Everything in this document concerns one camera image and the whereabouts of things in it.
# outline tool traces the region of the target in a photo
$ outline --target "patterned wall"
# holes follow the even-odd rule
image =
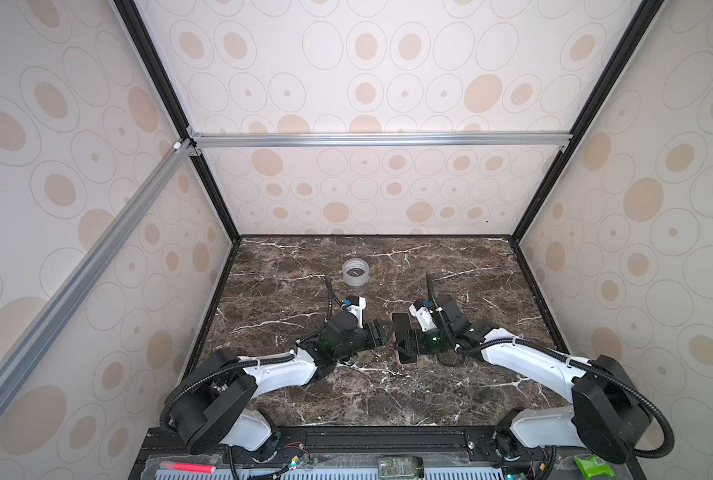
[[[569,129],[639,0],[138,0],[197,131]]]
[[[0,479],[128,477],[228,257],[208,202],[187,162],[0,418]]]
[[[243,234],[510,234],[546,146],[207,149]]]
[[[0,359],[173,143],[99,0],[0,2]]]
[[[713,0],[664,10],[523,249],[571,350],[671,420],[649,478],[713,480]]]

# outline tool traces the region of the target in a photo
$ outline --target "red marker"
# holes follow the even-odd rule
[[[195,463],[159,462],[159,468],[163,470],[181,470],[182,472],[193,473],[215,473],[214,465],[197,465]]]

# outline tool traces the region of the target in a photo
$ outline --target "clear tape roll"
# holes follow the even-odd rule
[[[349,275],[349,272],[359,269],[363,273],[361,275]],[[348,286],[362,286],[370,279],[370,265],[361,258],[352,258],[351,260],[346,260],[343,262],[343,266],[340,268],[343,274],[343,282]]]

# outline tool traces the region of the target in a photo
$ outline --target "marble table surface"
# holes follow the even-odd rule
[[[342,281],[344,261],[370,264],[360,289]],[[201,353],[229,347],[237,355],[289,350],[323,324],[330,274],[342,299],[367,299],[364,320],[390,321],[426,298],[425,272],[437,297],[457,298],[471,320],[487,320],[554,347],[515,256],[505,240],[486,237],[248,237],[242,240]],[[319,382],[256,398],[279,426],[494,425],[514,407],[546,408],[565,400],[511,370],[474,359],[445,366],[435,356],[400,366],[391,346],[361,352]]]

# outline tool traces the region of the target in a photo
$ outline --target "green packet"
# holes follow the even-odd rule
[[[575,465],[581,469],[581,473],[586,480],[597,475],[604,475],[605,477],[615,476],[615,472],[607,465],[607,462],[596,455],[575,456]]]

